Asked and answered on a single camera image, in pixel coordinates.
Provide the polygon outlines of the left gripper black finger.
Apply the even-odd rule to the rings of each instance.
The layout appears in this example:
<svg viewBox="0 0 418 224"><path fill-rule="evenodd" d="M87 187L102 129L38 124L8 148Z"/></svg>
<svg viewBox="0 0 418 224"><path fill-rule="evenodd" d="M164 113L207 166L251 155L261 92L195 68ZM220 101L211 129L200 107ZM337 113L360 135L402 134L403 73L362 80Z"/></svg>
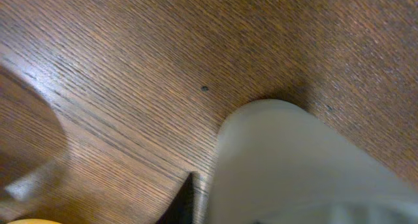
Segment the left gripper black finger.
<svg viewBox="0 0 418 224"><path fill-rule="evenodd" d="M190 172L171 204L155 224L193 224L195 173Z"/></svg>

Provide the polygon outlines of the grey paper cup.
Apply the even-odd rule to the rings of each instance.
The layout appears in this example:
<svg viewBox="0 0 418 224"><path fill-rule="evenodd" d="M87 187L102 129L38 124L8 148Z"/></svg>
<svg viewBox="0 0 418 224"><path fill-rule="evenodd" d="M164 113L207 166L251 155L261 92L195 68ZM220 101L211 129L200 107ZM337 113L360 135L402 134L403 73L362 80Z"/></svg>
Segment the grey paper cup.
<svg viewBox="0 0 418 224"><path fill-rule="evenodd" d="M286 101L233 112L218 134L209 223L416 223L417 191Z"/></svg>

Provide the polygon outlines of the yellow small bowl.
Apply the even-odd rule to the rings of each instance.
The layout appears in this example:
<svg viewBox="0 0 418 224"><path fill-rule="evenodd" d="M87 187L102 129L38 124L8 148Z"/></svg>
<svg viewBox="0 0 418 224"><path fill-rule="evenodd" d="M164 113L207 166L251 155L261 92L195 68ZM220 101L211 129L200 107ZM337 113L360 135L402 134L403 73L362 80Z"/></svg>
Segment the yellow small bowl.
<svg viewBox="0 0 418 224"><path fill-rule="evenodd" d="M7 224L62 224L56 221L50 221L46 219L19 219L16 221L11 221Z"/></svg>

